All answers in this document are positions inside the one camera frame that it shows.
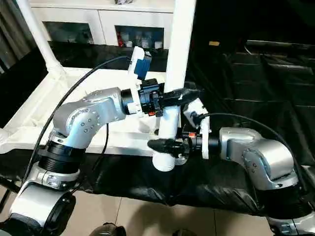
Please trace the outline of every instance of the white pvc pipe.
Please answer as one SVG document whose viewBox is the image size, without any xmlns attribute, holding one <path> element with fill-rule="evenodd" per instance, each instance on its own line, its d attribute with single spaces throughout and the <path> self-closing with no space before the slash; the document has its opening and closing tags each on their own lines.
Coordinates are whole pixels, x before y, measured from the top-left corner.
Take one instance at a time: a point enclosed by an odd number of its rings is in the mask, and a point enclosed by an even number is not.
<svg viewBox="0 0 315 236">
<path fill-rule="evenodd" d="M 51 50 L 44 33 L 37 21 L 28 0 L 16 0 L 22 15 L 33 35 L 33 38 L 46 62 L 48 72 L 53 73 L 54 77 L 60 78 L 64 75 L 64 70 L 59 61 L 57 61 L 53 51 Z"/>
<path fill-rule="evenodd" d="M 195 5 L 196 0 L 175 0 L 164 92 L 184 87 Z M 164 109 L 159 126 L 159 138 L 175 138 L 179 111 L 179 107 Z M 154 152 L 153 165 L 160 171 L 171 171 L 175 166 L 175 158 L 170 154 Z"/>
</svg>

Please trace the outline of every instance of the white frame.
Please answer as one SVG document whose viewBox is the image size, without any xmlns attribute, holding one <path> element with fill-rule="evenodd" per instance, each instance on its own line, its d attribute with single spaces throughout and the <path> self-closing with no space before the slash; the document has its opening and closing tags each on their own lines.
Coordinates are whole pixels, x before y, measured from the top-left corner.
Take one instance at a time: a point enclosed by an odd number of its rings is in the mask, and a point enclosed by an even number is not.
<svg viewBox="0 0 315 236">
<path fill-rule="evenodd" d="M 51 41 L 51 38 L 43 21 L 87 23 L 94 44 L 106 44 L 97 10 L 32 7 L 32 11 L 40 21 L 45 37 L 49 41 Z"/>
<path fill-rule="evenodd" d="M 172 13 L 100 10 L 99 17 L 107 45 L 118 46 L 115 26 L 135 26 L 164 28 L 163 47 L 170 47 Z"/>
</svg>

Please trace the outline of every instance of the wire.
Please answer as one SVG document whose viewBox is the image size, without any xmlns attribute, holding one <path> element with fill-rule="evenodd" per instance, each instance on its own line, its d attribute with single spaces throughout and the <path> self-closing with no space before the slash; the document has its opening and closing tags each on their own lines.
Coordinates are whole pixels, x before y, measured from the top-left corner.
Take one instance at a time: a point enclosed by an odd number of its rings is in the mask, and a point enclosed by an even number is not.
<svg viewBox="0 0 315 236">
<path fill-rule="evenodd" d="M 97 160 L 95 161 L 92 169 L 91 169 L 91 173 L 93 173 L 96 168 L 98 167 L 98 165 L 101 163 L 101 160 L 105 154 L 105 151 L 107 149 L 107 144 L 108 144 L 108 139 L 109 139 L 109 124 L 107 123 L 106 124 L 106 140 L 105 140 L 105 145 L 104 145 L 104 148 L 102 150 L 102 152 L 100 153 L 99 157 L 97 158 Z M 85 180 L 88 179 L 88 175 L 85 175 L 83 178 L 82 178 L 82 181 L 77 185 L 77 187 L 75 187 L 72 191 L 71 191 L 71 194 L 74 194 L 77 190 L 80 189 L 80 187 L 82 186 L 82 184 L 84 183 Z"/>
<path fill-rule="evenodd" d="M 289 144 L 285 141 L 285 139 L 279 134 L 277 133 L 274 129 L 270 128 L 269 126 L 255 120 L 255 119 L 252 119 L 252 118 L 249 118 L 249 117 L 245 117 L 245 116 L 241 116 L 241 115 L 237 115 L 237 114 L 232 114 L 232 113 L 207 113 L 207 114 L 203 114 L 203 115 L 200 115 L 198 118 L 199 119 L 204 119 L 205 117 L 215 117 L 215 116 L 227 116 L 227 117 L 236 117 L 236 118 L 241 118 L 241 119 L 245 119 L 245 120 L 248 120 L 248 121 L 251 121 L 263 128 L 265 128 L 266 130 L 269 130 L 274 136 L 277 137 L 277 139 L 283 143 L 287 148 L 288 150 L 291 152 L 291 155 L 293 157 L 293 160 L 294 160 L 294 165 L 295 165 L 295 170 L 296 170 L 296 174 L 301 182 L 301 187 L 302 189 L 304 190 L 304 192 L 306 193 L 307 192 L 307 187 L 306 187 L 306 184 L 302 178 L 302 171 L 301 171 L 301 168 L 300 166 L 298 165 L 296 159 L 295 159 L 295 155 L 292 151 L 292 149 L 290 148 Z"/>
<path fill-rule="evenodd" d="M 29 160 L 29 163 L 28 163 L 28 166 L 25 170 L 25 173 L 24 173 L 24 177 L 22 179 L 22 184 L 26 181 L 30 171 L 31 171 L 31 168 L 32 168 L 32 165 L 33 165 L 33 162 L 34 162 L 34 159 L 36 157 L 36 154 L 37 154 L 37 151 L 38 151 L 38 147 L 39 147 L 39 144 L 40 144 L 40 141 L 41 139 L 43 138 L 44 136 L 44 133 L 45 131 L 47 130 L 51 120 L 53 119 L 54 117 L 54 114 L 56 112 L 56 110 L 64 103 L 64 101 L 69 97 L 69 95 L 87 78 L 89 77 L 91 74 L 93 74 L 95 71 L 97 71 L 98 69 L 101 69 L 104 65 L 106 64 L 109 64 L 111 62 L 114 62 L 114 61 L 117 61 L 117 60 L 120 60 L 120 59 L 130 59 L 128 56 L 120 56 L 120 57 L 116 57 L 116 58 L 113 58 L 113 59 L 110 59 L 110 60 L 107 60 L 103 63 L 101 63 L 100 65 L 96 66 L 95 68 L 93 68 L 92 70 L 90 70 L 88 73 L 86 73 L 80 80 L 78 80 L 70 89 L 69 91 L 62 97 L 62 99 L 60 100 L 60 102 L 58 103 L 58 105 L 56 106 L 56 108 L 54 109 L 54 111 L 52 112 L 52 114 L 50 115 L 50 117 L 48 118 L 48 120 L 46 121 L 42 131 L 40 132 L 39 134 L 39 137 L 36 141 L 36 144 L 34 146 L 34 150 L 31 154 L 31 158 Z"/>
<path fill-rule="evenodd" d="M 244 45 L 244 49 L 245 49 L 245 51 L 246 51 L 249 55 L 252 55 L 251 51 L 248 50 L 248 48 L 246 47 L 246 45 Z"/>
</svg>

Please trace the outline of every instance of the white shelf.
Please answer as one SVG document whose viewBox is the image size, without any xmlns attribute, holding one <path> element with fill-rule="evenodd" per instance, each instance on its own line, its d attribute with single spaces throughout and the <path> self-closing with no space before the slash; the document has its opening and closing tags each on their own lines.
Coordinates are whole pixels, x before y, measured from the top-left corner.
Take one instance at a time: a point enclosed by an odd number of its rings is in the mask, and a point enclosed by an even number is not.
<svg viewBox="0 0 315 236">
<path fill-rule="evenodd" d="M 31 7 L 78 8 L 115 11 L 142 11 L 173 13 L 174 0 L 135 0 L 117 5 L 114 0 L 29 0 Z"/>
</svg>

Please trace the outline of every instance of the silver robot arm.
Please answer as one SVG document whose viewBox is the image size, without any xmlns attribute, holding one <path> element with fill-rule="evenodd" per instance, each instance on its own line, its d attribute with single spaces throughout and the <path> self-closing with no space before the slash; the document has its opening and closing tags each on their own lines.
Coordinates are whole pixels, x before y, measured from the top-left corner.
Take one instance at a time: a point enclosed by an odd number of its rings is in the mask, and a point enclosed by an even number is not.
<svg viewBox="0 0 315 236">
<path fill-rule="evenodd" d="M 222 160 L 238 163 L 256 188 L 273 233 L 277 236 L 315 235 L 315 211 L 302 199 L 294 159 L 284 144 L 265 139 L 248 128 L 224 127 L 214 135 L 209 117 L 204 116 L 208 111 L 199 98 L 187 104 L 183 113 L 192 127 L 201 128 L 199 134 L 182 131 L 178 136 L 182 141 L 150 140 L 148 146 L 180 158 L 188 158 L 190 153 L 199 150 L 204 159 L 216 154 Z"/>
<path fill-rule="evenodd" d="M 156 79 L 144 81 L 150 61 L 150 55 L 135 47 L 128 70 L 130 89 L 94 91 L 56 110 L 49 140 L 38 150 L 39 161 L 33 164 L 13 202 L 9 219 L 4 225 L 0 223 L 0 234 L 5 229 L 10 236 L 21 232 L 25 236 L 60 235 L 75 206 L 70 190 L 79 177 L 85 150 L 98 130 L 130 114 L 160 117 L 164 107 L 181 106 L 199 96 L 198 90 L 186 88 L 163 93 L 163 84 Z M 136 85 L 137 79 L 142 80 L 141 85 Z"/>
</svg>

